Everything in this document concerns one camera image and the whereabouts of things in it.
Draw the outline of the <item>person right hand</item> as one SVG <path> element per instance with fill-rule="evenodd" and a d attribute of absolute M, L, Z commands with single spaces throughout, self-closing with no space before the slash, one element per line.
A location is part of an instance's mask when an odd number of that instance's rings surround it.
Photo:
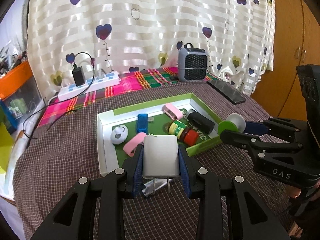
<path fill-rule="evenodd" d="M 319 188 L 319 179 L 309 179 L 293 177 L 286 178 L 288 185 L 286 186 L 286 194 L 289 198 L 297 199 L 302 196 L 303 189 L 317 189 Z"/>

